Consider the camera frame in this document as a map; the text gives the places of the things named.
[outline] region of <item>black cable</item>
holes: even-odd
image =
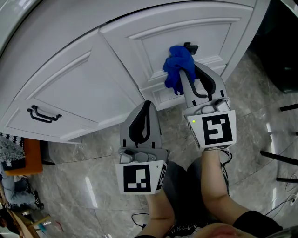
[[[231,162],[231,160],[233,158],[233,154],[231,152],[229,153],[228,151],[225,151],[225,150],[220,150],[220,151],[224,152],[229,157],[227,162],[222,163],[222,166],[224,167],[226,164]]]
[[[131,219],[132,219],[132,221],[134,222],[134,224],[136,224],[136,225],[138,225],[139,227],[143,228],[141,225],[139,225],[137,222],[135,222],[135,220],[134,220],[134,218],[133,218],[133,216],[135,216],[135,215],[149,215],[149,214],[148,214],[148,213],[135,213],[135,214],[132,214],[132,215],[131,215]]]
[[[24,191],[26,191],[28,188],[29,188],[29,183],[24,179],[24,178],[21,178],[21,180],[23,180],[26,184],[27,184],[27,188],[24,190]],[[12,192],[15,192],[16,190],[11,190],[11,189],[8,189],[8,188],[5,188],[3,185],[2,185],[2,187],[4,188],[4,189],[6,189],[6,190],[9,190],[9,191],[12,191]]]
[[[274,211],[275,209],[279,208],[282,204],[284,204],[284,203],[286,203],[286,202],[290,202],[290,201],[292,201],[292,200],[294,200],[294,199],[292,198],[292,199],[290,199],[290,200],[286,200],[286,201],[282,202],[282,203],[279,204],[277,207],[273,208],[270,212],[272,212],[272,211]]]

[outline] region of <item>orange object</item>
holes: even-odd
[[[7,175],[31,175],[42,172],[41,148],[39,140],[27,139],[24,141],[25,168],[5,171]]]

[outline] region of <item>hand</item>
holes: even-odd
[[[6,200],[6,198],[3,198],[3,205],[4,206],[9,205],[9,202]]]
[[[15,227],[16,227],[19,231],[22,230],[21,227],[20,227],[20,225],[19,225],[16,221],[14,221],[14,225],[15,225]]]

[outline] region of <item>black chair leg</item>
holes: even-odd
[[[43,164],[43,165],[55,165],[55,163],[53,163],[53,162],[49,162],[49,161],[45,161],[45,160],[41,160],[41,163]]]
[[[297,108],[298,108],[298,103],[293,104],[293,105],[289,105],[289,106],[282,106],[280,108],[280,110],[283,112],[283,111],[293,110],[293,109],[297,109]]]
[[[266,152],[266,151],[260,151],[261,155],[265,156],[265,157],[269,157],[271,159],[276,159],[276,160],[279,160],[279,161],[282,161],[282,162],[285,162],[285,163],[288,163],[288,164],[291,164],[291,165],[297,165],[298,166],[298,159],[292,159],[292,158],[289,158],[289,157],[286,157],[286,156],[281,156],[281,155],[278,155],[278,154],[272,154],[272,153],[269,153],[269,152]]]
[[[297,178],[276,178],[276,181],[278,182],[285,182],[285,183],[294,183],[298,184],[298,179]]]

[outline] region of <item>cabinet door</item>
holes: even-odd
[[[198,45],[194,60],[224,67],[236,49],[252,13],[238,4],[197,1],[140,11],[101,28],[139,88],[164,82],[169,48]]]
[[[51,58],[15,98],[33,99],[79,117],[81,125],[94,129],[124,121],[144,101],[98,29]]]

